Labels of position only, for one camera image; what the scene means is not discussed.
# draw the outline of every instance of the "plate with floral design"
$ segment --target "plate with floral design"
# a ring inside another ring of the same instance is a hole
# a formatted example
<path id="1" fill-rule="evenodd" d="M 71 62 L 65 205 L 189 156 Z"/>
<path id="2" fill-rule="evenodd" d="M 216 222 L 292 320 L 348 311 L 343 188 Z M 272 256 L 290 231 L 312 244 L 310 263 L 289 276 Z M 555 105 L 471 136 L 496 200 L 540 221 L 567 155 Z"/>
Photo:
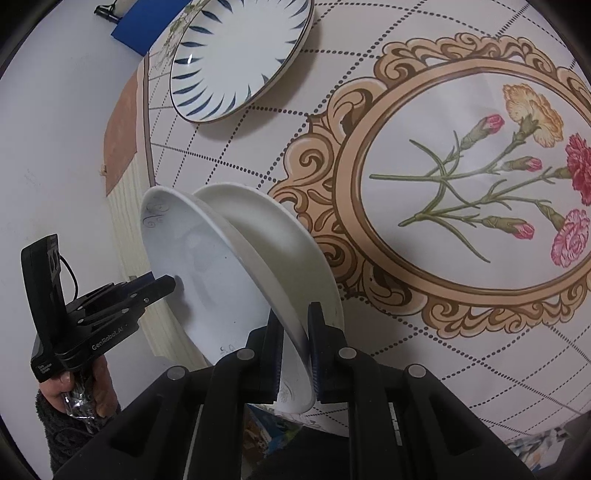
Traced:
<path id="1" fill-rule="evenodd" d="M 208 123 L 253 102 L 295 59 L 313 11 L 314 0 L 211 0 L 174 55 L 170 95 L 177 112 Z"/>

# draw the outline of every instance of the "red carnation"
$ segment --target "red carnation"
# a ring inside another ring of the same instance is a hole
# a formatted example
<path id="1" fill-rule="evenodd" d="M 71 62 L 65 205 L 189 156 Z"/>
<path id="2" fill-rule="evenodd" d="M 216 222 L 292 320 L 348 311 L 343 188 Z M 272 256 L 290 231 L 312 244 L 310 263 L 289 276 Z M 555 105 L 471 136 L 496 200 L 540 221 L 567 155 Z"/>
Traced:
<path id="1" fill-rule="evenodd" d="M 573 178 L 573 189 L 581 192 L 583 205 L 591 205 L 591 148 L 579 134 L 571 135 L 566 146 L 566 163 Z"/>

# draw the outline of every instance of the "cable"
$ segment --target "cable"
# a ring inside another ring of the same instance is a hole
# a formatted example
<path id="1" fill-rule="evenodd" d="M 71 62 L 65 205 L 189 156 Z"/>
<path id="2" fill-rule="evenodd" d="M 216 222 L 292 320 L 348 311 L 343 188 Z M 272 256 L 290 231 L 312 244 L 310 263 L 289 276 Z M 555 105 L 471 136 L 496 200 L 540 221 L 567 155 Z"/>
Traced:
<path id="1" fill-rule="evenodd" d="M 68 262 L 66 261 L 66 259 L 64 257 L 62 257 L 61 255 L 60 255 L 60 260 L 66 266 L 66 268 L 68 269 L 68 272 L 70 272 L 70 276 L 72 277 L 72 280 L 74 281 L 74 298 L 72 300 L 72 301 L 74 301 L 78 298 L 78 282 L 76 281 L 76 276 L 74 275 L 74 272 L 72 271 L 72 269 L 68 265 Z"/>

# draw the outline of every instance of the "yellow carnation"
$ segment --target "yellow carnation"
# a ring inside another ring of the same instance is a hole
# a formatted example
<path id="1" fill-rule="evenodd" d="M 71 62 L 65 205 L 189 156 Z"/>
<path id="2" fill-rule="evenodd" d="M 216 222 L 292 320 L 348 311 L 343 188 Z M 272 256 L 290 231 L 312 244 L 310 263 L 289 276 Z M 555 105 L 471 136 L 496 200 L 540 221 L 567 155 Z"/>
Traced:
<path id="1" fill-rule="evenodd" d="M 539 128 L 534 131 L 533 135 L 534 140 L 542 147 L 551 148 L 556 142 L 564 140 L 562 136 L 564 122 L 544 95 L 537 94 L 532 87 L 525 83 L 504 85 L 503 94 L 507 112 L 514 122 L 521 124 L 528 115 L 531 115 L 531 119 L 537 122 Z"/>

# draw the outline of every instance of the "screw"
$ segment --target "screw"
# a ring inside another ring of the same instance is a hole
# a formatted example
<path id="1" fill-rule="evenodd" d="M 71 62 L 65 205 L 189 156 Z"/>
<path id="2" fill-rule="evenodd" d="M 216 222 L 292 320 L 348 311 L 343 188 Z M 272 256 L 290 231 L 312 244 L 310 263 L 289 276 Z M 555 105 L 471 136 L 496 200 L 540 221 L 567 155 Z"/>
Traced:
<path id="1" fill-rule="evenodd" d="M 422 378 L 427 374 L 427 370 L 422 365 L 414 364 L 408 367 L 408 373 L 411 377 Z"/>
<path id="2" fill-rule="evenodd" d="M 339 350 L 339 357 L 341 357 L 341 358 L 351 360 L 352 358 L 355 358 L 356 356 L 357 356 L 357 351 L 354 348 L 351 348 L 350 346 L 343 347 L 341 350 Z"/>
<path id="3" fill-rule="evenodd" d="M 236 352 L 236 356 L 240 360 L 250 360 L 251 358 L 254 358 L 255 352 L 250 350 L 249 348 L 241 348 Z"/>
<path id="4" fill-rule="evenodd" d="M 170 380 L 180 380 L 185 375 L 185 370 L 183 367 L 171 367 L 166 372 L 166 376 L 169 377 Z"/>

